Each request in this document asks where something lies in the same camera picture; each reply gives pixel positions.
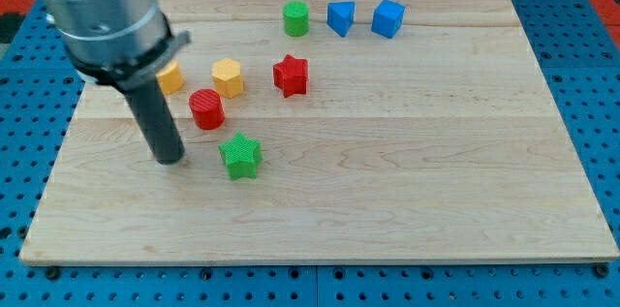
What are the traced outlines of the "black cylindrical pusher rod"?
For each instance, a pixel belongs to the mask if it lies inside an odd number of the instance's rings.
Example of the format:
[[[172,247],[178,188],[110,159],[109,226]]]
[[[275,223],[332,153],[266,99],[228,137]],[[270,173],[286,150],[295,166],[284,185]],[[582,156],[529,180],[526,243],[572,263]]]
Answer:
[[[150,79],[124,97],[155,160],[161,165],[179,162],[185,148],[158,81]]]

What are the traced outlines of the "yellow block behind arm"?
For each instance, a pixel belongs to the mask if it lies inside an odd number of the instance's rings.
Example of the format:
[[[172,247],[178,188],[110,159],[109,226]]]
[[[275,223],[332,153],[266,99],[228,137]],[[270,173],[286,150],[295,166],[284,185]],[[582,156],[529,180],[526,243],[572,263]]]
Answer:
[[[184,77],[176,59],[160,70],[156,79],[164,95],[172,94],[184,85]]]

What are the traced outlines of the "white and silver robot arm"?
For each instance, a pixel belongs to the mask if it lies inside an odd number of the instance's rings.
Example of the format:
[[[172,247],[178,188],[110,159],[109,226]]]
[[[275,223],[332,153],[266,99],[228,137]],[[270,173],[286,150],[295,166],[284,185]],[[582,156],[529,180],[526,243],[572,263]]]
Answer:
[[[124,96],[155,160],[178,162],[185,149],[157,74],[191,41],[171,31],[158,0],[44,0],[78,74]]]

